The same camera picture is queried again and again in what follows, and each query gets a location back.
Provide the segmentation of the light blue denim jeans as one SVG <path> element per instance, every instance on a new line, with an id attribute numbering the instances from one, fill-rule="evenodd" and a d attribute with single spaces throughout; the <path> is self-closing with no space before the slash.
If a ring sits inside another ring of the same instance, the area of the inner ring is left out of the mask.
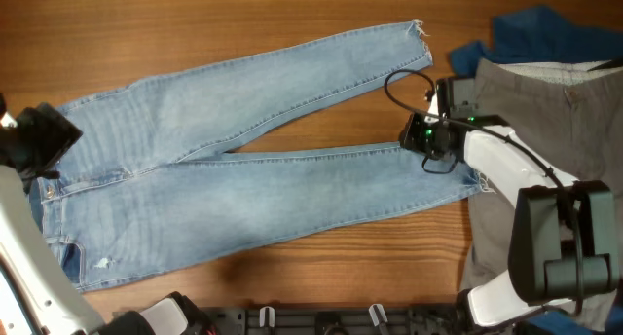
<path id="1" fill-rule="evenodd" d="M 242 151 L 431 62 L 408 21 L 76 99 L 59 111 L 82 137 L 58 178 L 32 185 L 33 218 L 73 286 L 93 291 L 475 195 L 470 167 L 447 170 L 395 142 Z"/>

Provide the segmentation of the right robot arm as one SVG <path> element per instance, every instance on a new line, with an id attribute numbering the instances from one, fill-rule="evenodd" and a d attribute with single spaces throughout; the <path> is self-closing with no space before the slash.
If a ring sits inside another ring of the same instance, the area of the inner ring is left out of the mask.
<path id="1" fill-rule="evenodd" d="M 501 117 L 476 104 L 474 82 L 430 84 L 426 111 L 412 108 L 399 137 L 425 162 L 465 163 L 492 181 L 514 207 L 507 269 L 462 291 L 458 334 L 483 334 L 616 289 L 614 198 L 602 181 L 580 181 L 536 154 Z"/>

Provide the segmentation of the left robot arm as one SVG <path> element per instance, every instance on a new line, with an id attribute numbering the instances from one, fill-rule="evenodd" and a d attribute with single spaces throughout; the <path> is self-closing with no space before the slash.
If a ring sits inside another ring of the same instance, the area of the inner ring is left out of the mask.
<path id="1" fill-rule="evenodd" d="M 13 297 L 5 325 L 10 334 L 183 334 L 191 324 L 167 296 L 111 322 L 72 286 L 50 251 L 27 196 L 53 169 L 81 132 L 46 103 L 16 118 L 1 113 L 1 295 Z"/>

